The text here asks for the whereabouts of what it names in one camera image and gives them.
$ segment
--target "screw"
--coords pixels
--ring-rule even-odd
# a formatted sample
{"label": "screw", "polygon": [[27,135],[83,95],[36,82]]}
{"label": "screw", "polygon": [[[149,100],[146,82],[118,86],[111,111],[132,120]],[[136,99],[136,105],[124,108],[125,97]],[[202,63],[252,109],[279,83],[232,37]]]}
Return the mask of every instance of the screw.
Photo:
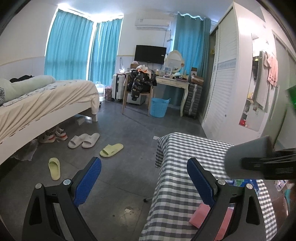
{"label": "screw", "polygon": [[63,181],[63,184],[64,185],[69,185],[71,183],[71,180],[70,179],[66,179]]}
{"label": "screw", "polygon": [[252,189],[252,188],[253,188],[252,184],[250,184],[250,183],[247,183],[246,187],[247,187],[248,189]]}
{"label": "screw", "polygon": [[42,187],[42,184],[41,183],[37,183],[36,185],[35,185],[35,188],[36,189],[39,189],[39,188],[41,188]]}
{"label": "screw", "polygon": [[219,183],[220,185],[225,185],[226,182],[225,182],[223,179],[219,179],[219,180],[218,180],[218,183]]}

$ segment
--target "blue laundry basket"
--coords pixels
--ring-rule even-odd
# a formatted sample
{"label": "blue laundry basket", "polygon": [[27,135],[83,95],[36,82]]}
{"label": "blue laundry basket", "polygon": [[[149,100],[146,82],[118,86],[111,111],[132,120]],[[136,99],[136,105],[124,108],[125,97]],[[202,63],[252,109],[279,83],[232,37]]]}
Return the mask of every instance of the blue laundry basket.
{"label": "blue laundry basket", "polygon": [[164,117],[169,103],[170,103],[170,99],[164,100],[164,99],[159,99],[159,98],[152,98],[151,99],[151,107],[150,107],[150,115],[157,117],[157,118]]}

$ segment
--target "yellow slipper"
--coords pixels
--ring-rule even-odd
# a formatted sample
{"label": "yellow slipper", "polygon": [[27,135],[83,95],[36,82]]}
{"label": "yellow slipper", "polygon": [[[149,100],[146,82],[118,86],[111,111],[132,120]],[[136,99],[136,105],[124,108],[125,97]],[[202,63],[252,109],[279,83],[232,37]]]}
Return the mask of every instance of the yellow slipper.
{"label": "yellow slipper", "polygon": [[122,148],[122,144],[107,145],[103,150],[100,151],[100,156],[111,157],[119,152]]}
{"label": "yellow slipper", "polygon": [[61,167],[59,164],[58,158],[50,158],[48,161],[48,167],[50,170],[50,175],[52,176],[53,180],[58,180],[61,177]]}

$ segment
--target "white air conditioner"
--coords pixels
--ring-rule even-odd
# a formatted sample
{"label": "white air conditioner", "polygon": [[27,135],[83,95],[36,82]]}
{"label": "white air conditioner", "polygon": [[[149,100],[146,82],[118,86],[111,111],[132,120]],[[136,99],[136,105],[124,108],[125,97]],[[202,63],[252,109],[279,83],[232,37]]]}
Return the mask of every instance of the white air conditioner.
{"label": "white air conditioner", "polygon": [[149,29],[149,30],[170,30],[170,20],[164,19],[136,19],[135,26],[137,29]]}

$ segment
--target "bed frame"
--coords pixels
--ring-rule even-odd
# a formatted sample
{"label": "bed frame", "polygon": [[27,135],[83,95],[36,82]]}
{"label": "bed frame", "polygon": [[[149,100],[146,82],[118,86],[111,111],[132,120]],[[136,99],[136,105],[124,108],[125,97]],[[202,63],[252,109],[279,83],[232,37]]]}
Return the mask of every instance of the bed frame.
{"label": "bed frame", "polygon": [[30,122],[0,142],[0,165],[25,144],[76,114],[89,116],[92,121],[98,121],[97,115],[91,113],[90,101],[74,103],[53,111],[38,120]]}

